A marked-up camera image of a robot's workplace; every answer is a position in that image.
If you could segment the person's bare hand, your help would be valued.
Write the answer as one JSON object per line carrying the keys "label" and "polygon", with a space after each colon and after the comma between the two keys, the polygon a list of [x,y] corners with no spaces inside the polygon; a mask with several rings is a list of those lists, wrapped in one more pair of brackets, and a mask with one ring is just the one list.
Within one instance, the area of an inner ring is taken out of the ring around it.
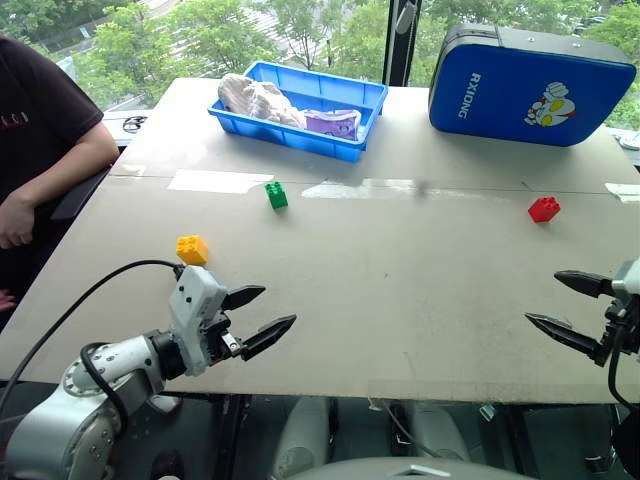
{"label": "person's bare hand", "polygon": [[12,192],[1,204],[1,248],[10,249],[32,242],[35,204],[20,190]]}

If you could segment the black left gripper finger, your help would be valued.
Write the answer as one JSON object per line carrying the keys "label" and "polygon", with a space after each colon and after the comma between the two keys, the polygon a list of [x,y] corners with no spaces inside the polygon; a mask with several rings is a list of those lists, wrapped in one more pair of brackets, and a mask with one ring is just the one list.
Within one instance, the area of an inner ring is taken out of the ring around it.
{"label": "black left gripper finger", "polygon": [[251,303],[266,288],[261,285],[245,285],[227,292],[221,303],[222,310],[235,310]]}
{"label": "black left gripper finger", "polygon": [[241,359],[245,362],[273,346],[295,323],[295,314],[273,320],[263,326],[256,334],[243,341]]}

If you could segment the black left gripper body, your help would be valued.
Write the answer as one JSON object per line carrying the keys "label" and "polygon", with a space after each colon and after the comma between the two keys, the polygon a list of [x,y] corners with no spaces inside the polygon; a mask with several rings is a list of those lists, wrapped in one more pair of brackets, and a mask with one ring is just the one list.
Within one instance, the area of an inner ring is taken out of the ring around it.
{"label": "black left gripper body", "polygon": [[204,322],[201,333],[206,345],[209,366],[243,353],[243,342],[231,334],[230,326],[231,320],[224,311],[217,311],[212,319]]}

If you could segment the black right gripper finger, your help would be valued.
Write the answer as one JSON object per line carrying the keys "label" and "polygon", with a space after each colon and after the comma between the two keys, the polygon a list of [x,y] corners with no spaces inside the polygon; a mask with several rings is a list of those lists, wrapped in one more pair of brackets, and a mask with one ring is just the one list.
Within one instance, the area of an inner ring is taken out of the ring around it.
{"label": "black right gripper finger", "polygon": [[615,296],[612,280],[599,274],[562,270],[555,272],[554,278],[572,290],[592,298],[600,295]]}
{"label": "black right gripper finger", "polygon": [[526,312],[524,317],[556,342],[586,355],[597,366],[605,365],[609,352],[594,338],[581,334],[568,324],[547,315]]}

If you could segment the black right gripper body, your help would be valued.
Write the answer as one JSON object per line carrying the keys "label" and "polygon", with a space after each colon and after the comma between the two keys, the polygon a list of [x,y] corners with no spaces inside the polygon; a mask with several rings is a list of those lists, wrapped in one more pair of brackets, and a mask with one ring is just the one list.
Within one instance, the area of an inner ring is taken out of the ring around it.
{"label": "black right gripper body", "polygon": [[631,350],[629,320],[628,313],[631,307],[631,296],[627,295],[623,298],[615,298],[605,311],[605,331],[602,337],[602,345],[606,351],[611,351],[614,346],[616,335],[622,334],[621,351]]}

